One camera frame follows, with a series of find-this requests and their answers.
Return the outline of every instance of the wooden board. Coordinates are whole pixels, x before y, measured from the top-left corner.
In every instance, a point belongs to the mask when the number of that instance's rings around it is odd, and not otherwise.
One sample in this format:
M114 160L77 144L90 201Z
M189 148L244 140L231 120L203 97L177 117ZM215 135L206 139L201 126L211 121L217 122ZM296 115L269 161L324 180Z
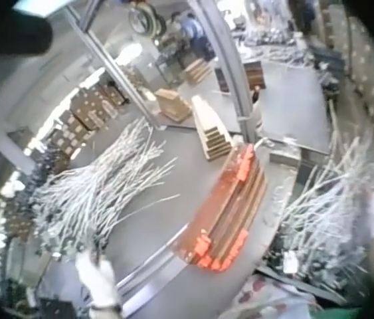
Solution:
M211 194L176 244L175 253L191 265L213 271L228 269L244 246L266 185L253 145L237 144Z
M193 97L193 115L207 160L227 155L233 140L216 112L199 96Z
M211 233L225 207L229 204L229 199L238 187L239 181L236 175L245 152L245 144L239 144L231 150L218 182L175 245L175 252L187 263L191 262L196 255L197 239Z

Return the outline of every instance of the workbench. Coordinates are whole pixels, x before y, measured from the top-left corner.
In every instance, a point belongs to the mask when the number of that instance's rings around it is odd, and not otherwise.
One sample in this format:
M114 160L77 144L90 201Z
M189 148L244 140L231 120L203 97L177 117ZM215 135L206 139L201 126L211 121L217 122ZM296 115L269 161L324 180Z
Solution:
M326 102L314 69L273 62L262 62L262 68L266 89L260 92L259 106L267 136L275 140L291 137L301 148L328 154L330 132ZM240 133L231 95L220 92L215 74L210 74L196 86L183 83L178 92L190 102L194 95L201 96L213 107L230 133ZM192 118L180 124L162 114L157 118L163 125L195 128Z

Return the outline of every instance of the gray surface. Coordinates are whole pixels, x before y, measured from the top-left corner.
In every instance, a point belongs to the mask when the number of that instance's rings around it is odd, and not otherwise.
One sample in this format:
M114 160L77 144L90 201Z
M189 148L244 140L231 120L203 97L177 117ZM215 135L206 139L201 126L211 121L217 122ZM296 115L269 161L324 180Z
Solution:
M216 75L212 72L202 82L196 86L190 86L184 82L179 88L178 93L184 97L189 103L195 95L199 95L203 100L207 101L221 118L227 130L231 133L240 133L240 126L236 120L234 104L231 101L230 94L222 94L218 86ZM158 114L157 119L163 125L180 126L185 128L195 128L194 118L190 116L184 122L178 124L170 120L163 114Z
M271 62L262 63L262 67L266 89L260 93L259 105L268 137L279 140L290 136L296 138L303 148L328 154L326 103L314 70L287 68ZM231 96L219 92L214 73L196 86L182 84L178 92L188 101L191 101L192 96L200 95L213 107L228 131L240 132ZM157 117L164 125L195 127L193 117L181 124L161 114Z
M314 70L270 62L262 67L266 90L259 104L268 135L293 137L303 148L328 154L326 103Z
M215 273L186 266L132 318L216 318L229 306L272 240L279 221L276 210L282 204L283 197L290 194L296 177L296 171L272 163L266 166L266 173L269 183L264 202L250 228L246 245L232 267L225 272ZM276 192L276 186L283 182L284 189ZM169 264L150 285L155 283L158 287L162 281L169 281L171 274L181 268L182 265L177 263ZM153 292L152 286L148 289L149 293Z
M97 133L89 143L94 145L94 151L83 150L76 158L77 165L86 165L93 153L97 156L107 148L126 122L135 117L135 114L126 113L114 120L109 130ZM164 185L141 194L127 207L126 213L162 197L176 193L181 196L157 204L114 229L106 253L119 280L141 265L191 220L216 182L224 162L223 158L211 163L206 161L193 130L156 131L154 137L157 141L167 141L161 160L178 157L176 166ZM209 273L194 266L184 268L183 262L175 257L148 278L135 299L126 304L129 309L139 308L132 318L214 318L230 304L269 245L277 225L269 219L274 218L274 210L277 204L281 204L279 197L289 195L296 177L296 171L272 163L266 164L266 173L269 186L264 203L252 225L245 249L233 267L221 274ZM274 188L283 182L286 183L285 190L278 194L278 198L273 198Z
M101 154L118 137L126 125L135 118L131 112L110 123L109 130L101 130L89 142L91 148L85 148L74 160L75 166L88 164L93 157ZM224 158L209 163L204 156L199 137L195 131L168 129L155 131L154 140L166 141L165 153L156 163L164 163L177 158L175 167L164 184L136 197L125 213L131 213L158 199L180 194L176 199L158 203L142 213L119 224L110 236L108 258L114 261L119 279L127 276L148 256L168 241L186 224L214 182L217 180Z

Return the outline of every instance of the cardboard box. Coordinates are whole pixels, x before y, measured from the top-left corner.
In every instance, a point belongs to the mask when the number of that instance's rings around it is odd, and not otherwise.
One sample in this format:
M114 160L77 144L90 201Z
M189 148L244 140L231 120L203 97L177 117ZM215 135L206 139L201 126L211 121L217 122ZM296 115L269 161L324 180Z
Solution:
M99 86L95 85L88 90L79 92L72 99L70 109L85 128L92 131L104 127L106 122L112 118L103 107L103 101L111 103L102 94Z

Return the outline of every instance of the aluminum rail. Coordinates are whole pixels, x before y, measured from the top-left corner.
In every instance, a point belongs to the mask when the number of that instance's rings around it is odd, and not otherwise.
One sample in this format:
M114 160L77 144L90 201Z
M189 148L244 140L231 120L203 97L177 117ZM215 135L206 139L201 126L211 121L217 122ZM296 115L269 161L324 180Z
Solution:
M152 254L150 257L148 257L142 265L136 267L129 275L127 275L125 278L123 278L118 284L118 289L125 289L128 283L133 280L136 276L138 276L141 272L143 272L148 266L150 266L153 261L161 256L171 245L174 244L174 242L177 240L177 238L186 230L188 224L186 224L184 227L182 227L166 244L164 244L162 247L160 247L154 254Z
M95 19L95 16L103 4L104 0L90 0L86 7L85 13L79 21L79 28L82 32L88 32Z
M255 143L256 122L252 119L252 98L246 72L231 36L229 27L219 11L216 1L188 0L216 52L219 64L233 98L238 124L244 141Z
M84 33L82 29L79 27L80 16L73 9L71 6L67 6L64 8L64 14L67 18L67 21L72 26L74 32L79 36L79 38L83 41L83 43L88 47L88 49L94 53L97 58L101 60L104 67L113 78L116 83L118 83L124 92L129 96L131 101L136 104L136 106L140 109L142 114L145 116L147 121L158 130L163 130L164 127L160 126L154 116L150 113L145 105L145 102L141 95L137 92L135 87L132 83L128 80L126 75L123 73L122 69L114 62L112 56L107 52L104 48L100 40L96 37L96 35L92 31L87 31Z

